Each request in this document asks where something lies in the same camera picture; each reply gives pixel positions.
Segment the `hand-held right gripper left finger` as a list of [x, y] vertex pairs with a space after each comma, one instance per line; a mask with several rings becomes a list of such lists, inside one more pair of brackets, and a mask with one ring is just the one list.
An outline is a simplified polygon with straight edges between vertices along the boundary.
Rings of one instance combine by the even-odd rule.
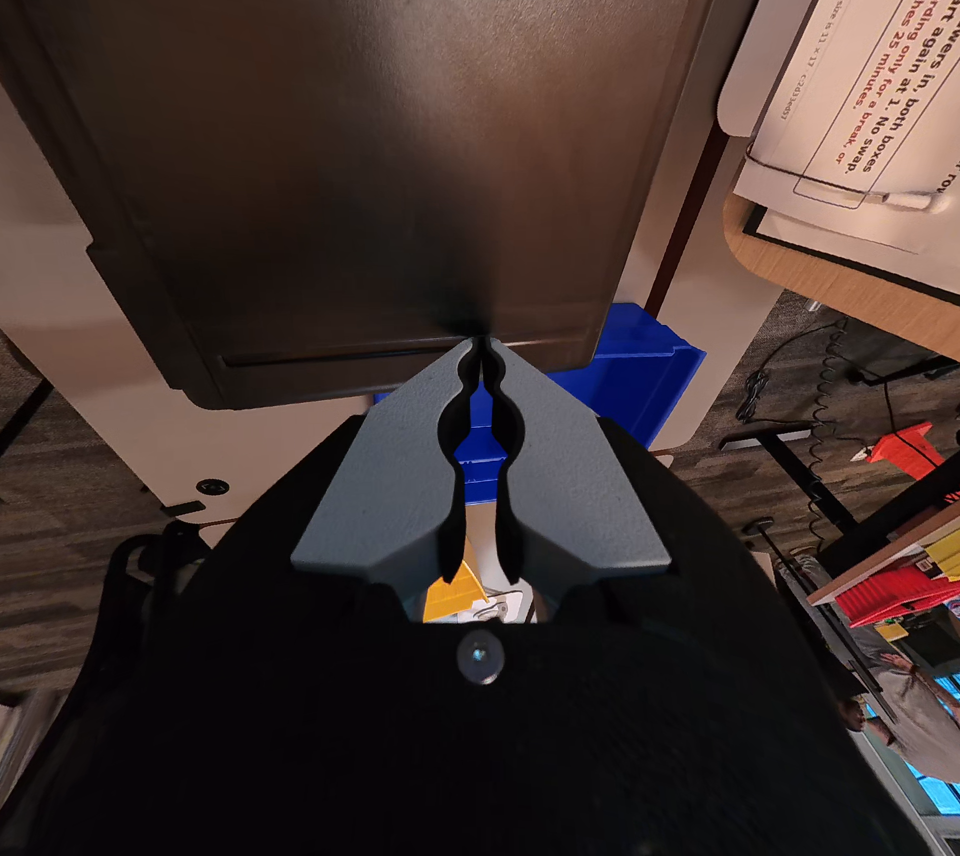
[[450, 582], [466, 541], [458, 447], [472, 428], [474, 341], [465, 339], [367, 413], [291, 562], [390, 586], [419, 602]]

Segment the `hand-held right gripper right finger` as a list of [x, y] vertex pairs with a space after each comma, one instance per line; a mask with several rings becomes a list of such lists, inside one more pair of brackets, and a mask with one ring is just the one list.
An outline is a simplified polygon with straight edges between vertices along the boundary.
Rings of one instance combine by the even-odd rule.
[[594, 411], [492, 337], [484, 388], [506, 455], [495, 517], [504, 573], [547, 603], [576, 587], [665, 573], [671, 556]]

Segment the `blue plastic bin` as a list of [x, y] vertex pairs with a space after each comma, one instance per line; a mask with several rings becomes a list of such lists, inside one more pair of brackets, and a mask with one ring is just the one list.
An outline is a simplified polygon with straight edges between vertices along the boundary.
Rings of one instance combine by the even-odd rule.
[[[615, 303], [607, 314], [589, 365], [548, 376], [650, 447], [706, 354], [635, 303]], [[468, 506], [497, 499], [506, 453], [495, 440], [492, 418], [493, 399], [480, 385], [470, 400], [471, 429], [455, 452]]]

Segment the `black drawer cabinet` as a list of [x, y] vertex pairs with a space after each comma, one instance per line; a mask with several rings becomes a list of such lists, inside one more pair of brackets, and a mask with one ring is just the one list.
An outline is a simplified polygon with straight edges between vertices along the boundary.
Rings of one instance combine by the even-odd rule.
[[710, 0], [2, 0], [2, 79], [171, 388], [594, 355]]

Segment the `yellow plastic piece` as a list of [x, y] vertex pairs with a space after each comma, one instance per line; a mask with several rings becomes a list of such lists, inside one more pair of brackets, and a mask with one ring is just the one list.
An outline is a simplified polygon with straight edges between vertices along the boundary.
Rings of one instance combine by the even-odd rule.
[[471, 560], [465, 558], [452, 581], [438, 579], [429, 587], [423, 607], [422, 621], [437, 622], [472, 610], [474, 605], [486, 605], [489, 598], [474, 573]]

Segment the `black table leg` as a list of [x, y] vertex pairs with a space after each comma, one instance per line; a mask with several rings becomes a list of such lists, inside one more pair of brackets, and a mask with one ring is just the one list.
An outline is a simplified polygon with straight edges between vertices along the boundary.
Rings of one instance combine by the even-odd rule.
[[811, 514], [825, 520], [840, 535], [853, 530], [858, 521], [833, 494], [814, 469], [790, 448], [790, 442], [813, 442], [813, 424], [809, 421], [767, 425], [727, 435], [718, 443], [720, 452], [735, 452], [758, 447], [776, 463], [804, 496]]

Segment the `orange paper plane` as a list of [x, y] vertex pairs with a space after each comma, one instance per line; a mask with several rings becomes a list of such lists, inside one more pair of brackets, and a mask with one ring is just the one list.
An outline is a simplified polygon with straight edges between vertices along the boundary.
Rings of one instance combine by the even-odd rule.
[[913, 480], [920, 480], [946, 461], [928, 440], [933, 423], [916, 423], [881, 437], [874, 445], [861, 448], [852, 463], [888, 463]]

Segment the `red plastic bin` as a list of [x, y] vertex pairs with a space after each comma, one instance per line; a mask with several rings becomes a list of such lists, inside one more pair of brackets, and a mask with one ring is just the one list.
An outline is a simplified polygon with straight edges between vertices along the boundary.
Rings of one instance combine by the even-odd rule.
[[852, 629], [933, 610], [958, 597], [959, 582], [930, 578], [915, 565], [876, 573], [840, 593], [834, 603]]

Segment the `yellow plastic bin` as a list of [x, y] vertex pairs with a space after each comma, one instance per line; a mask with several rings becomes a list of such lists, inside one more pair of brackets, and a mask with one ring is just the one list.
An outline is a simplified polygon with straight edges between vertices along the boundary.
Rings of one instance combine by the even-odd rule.
[[959, 528], [943, 530], [925, 538], [921, 544], [929, 564], [926, 575], [934, 581], [959, 581]]

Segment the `printed instruction sheet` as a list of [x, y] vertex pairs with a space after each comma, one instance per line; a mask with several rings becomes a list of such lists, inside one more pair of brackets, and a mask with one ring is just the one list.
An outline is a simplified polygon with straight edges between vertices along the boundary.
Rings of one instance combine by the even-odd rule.
[[735, 192], [958, 265], [959, 0], [817, 0]]

